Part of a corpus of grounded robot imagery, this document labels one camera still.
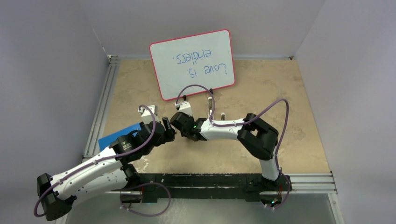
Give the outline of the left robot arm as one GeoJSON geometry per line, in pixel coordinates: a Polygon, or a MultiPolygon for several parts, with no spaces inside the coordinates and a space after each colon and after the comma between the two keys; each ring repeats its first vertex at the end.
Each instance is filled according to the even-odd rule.
{"type": "Polygon", "coordinates": [[[141,122],[139,126],[138,130],[119,135],[97,155],[74,168],[57,175],[40,175],[34,216],[53,221],[77,204],[108,191],[136,189],[148,193],[150,188],[163,188],[163,184],[141,177],[132,162],[153,148],[174,141],[176,131],[167,117],[141,122]]]}

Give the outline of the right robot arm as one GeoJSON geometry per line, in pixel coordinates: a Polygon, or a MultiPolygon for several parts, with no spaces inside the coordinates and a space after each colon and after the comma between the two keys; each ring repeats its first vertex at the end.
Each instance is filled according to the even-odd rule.
{"type": "Polygon", "coordinates": [[[261,118],[249,113],[237,120],[195,120],[191,115],[177,112],[170,123],[181,136],[192,141],[237,140],[249,153],[259,159],[262,169],[262,183],[266,189],[273,190],[280,185],[280,171],[276,165],[275,151],[278,146],[279,132],[261,118]]]}

